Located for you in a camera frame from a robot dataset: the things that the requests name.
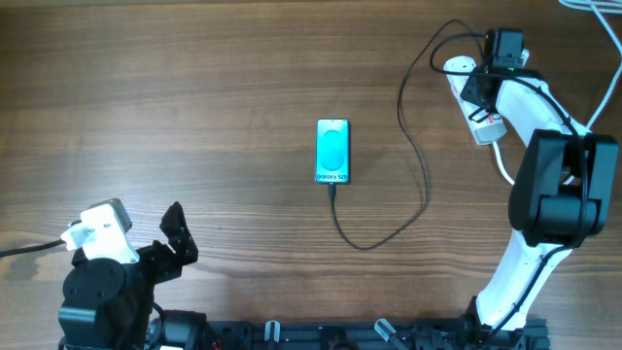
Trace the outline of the blue screen Galaxy smartphone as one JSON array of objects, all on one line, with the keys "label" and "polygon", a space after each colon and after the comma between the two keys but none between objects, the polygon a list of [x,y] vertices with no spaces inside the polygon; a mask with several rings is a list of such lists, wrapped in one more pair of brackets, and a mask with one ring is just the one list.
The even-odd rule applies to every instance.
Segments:
[{"label": "blue screen Galaxy smartphone", "polygon": [[348,120],[317,120],[315,181],[321,184],[347,184],[350,181]]}]

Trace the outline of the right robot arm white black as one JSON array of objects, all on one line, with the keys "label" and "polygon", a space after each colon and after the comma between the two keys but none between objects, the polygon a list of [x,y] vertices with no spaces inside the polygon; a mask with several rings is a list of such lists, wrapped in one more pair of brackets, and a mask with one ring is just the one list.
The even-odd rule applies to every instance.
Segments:
[{"label": "right robot arm white black", "polygon": [[604,227],[618,144],[576,122],[536,72],[524,67],[524,34],[490,29],[482,63],[461,97],[512,124],[527,150],[508,202],[512,235],[476,313],[491,334],[526,324],[555,267]]}]

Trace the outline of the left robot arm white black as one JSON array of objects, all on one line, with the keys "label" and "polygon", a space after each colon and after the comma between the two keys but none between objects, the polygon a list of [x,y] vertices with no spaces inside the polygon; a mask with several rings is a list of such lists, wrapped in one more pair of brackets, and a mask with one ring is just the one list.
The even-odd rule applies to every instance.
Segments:
[{"label": "left robot arm white black", "polygon": [[182,205],[174,202],[161,218],[165,244],[134,249],[126,238],[131,227],[121,201],[112,198],[90,206],[62,233],[74,258],[58,311],[60,348],[203,348],[205,315],[155,302],[156,285],[179,278],[198,259]]}]

